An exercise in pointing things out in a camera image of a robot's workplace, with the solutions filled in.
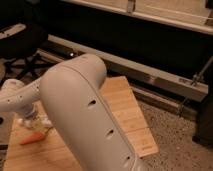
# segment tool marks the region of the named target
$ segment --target carrot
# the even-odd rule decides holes
[[[42,141],[45,138],[46,138],[46,136],[42,132],[34,132],[32,135],[30,135],[26,139],[22,140],[20,142],[20,145],[26,145],[26,144]]]

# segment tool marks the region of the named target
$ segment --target plywood board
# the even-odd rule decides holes
[[[113,115],[140,157],[156,153],[158,147],[137,100],[125,77],[106,80],[101,93]],[[37,102],[40,113],[45,113]],[[4,171],[82,171],[55,129],[41,142],[19,145],[31,131],[20,127],[14,120]]]

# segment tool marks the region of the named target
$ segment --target black chair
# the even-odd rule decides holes
[[[5,77],[14,68],[21,69],[16,79],[21,79],[28,72],[34,78],[38,75],[35,69],[50,67],[53,63],[47,62],[36,53],[37,48],[47,40],[47,32],[39,25],[31,22],[23,9],[25,2],[21,0],[7,0],[1,2],[0,6],[0,33],[6,33],[11,26],[22,23],[25,27],[17,33],[0,38],[0,58],[4,58]]]

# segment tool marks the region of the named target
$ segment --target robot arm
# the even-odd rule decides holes
[[[0,111],[17,110],[40,98],[85,171],[144,171],[144,164],[99,93],[105,77],[100,58],[82,55],[55,65],[41,79],[9,95],[3,90]]]

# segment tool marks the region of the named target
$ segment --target concrete floor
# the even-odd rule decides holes
[[[150,170],[213,170],[213,149],[192,141],[195,123],[139,101],[159,147],[159,153],[144,157]]]

